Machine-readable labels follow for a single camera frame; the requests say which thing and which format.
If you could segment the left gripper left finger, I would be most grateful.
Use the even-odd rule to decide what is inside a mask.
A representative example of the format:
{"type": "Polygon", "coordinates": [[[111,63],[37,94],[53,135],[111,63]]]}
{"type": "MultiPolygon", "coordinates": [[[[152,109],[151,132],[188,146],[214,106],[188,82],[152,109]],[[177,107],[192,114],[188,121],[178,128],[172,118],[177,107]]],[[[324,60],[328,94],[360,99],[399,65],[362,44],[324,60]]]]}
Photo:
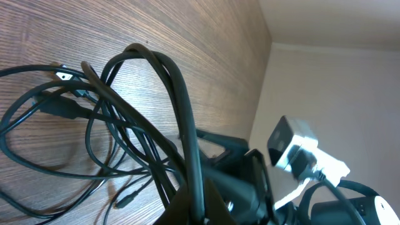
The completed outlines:
{"type": "Polygon", "coordinates": [[[190,203],[188,187],[183,183],[154,225],[186,225],[190,217],[190,203]]]}

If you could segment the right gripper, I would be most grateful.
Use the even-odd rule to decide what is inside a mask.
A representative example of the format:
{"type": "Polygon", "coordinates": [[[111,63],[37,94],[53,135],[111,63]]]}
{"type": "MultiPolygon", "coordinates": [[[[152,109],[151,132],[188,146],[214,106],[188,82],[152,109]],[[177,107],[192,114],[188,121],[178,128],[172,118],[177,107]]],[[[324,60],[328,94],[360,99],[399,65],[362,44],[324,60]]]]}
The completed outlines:
{"type": "Polygon", "coordinates": [[[236,224],[276,221],[272,191],[263,155],[245,139],[196,130],[179,135],[185,153],[191,200],[189,222],[208,224],[204,183],[210,179],[236,224]]]}

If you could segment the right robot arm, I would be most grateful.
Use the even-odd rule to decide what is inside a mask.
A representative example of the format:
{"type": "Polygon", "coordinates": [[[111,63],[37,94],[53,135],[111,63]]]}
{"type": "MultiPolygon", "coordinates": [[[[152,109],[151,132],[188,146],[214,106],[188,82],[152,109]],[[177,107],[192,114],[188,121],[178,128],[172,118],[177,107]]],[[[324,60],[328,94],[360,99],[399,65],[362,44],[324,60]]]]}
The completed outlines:
{"type": "Polygon", "coordinates": [[[271,164],[246,140],[197,130],[224,148],[201,156],[202,175],[216,193],[209,198],[212,224],[398,224],[375,190],[348,181],[349,168],[318,148],[309,131],[275,128],[267,142],[271,164]]]}

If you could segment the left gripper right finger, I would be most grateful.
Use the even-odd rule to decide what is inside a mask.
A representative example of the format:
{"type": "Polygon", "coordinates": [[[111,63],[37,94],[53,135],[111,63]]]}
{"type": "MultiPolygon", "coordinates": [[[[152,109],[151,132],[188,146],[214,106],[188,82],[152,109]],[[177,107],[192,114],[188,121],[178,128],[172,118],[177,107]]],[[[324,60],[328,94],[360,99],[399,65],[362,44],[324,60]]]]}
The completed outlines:
{"type": "Polygon", "coordinates": [[[214,183],[204,183],[206,218],[210,225],[236,225],[214,183]]]}

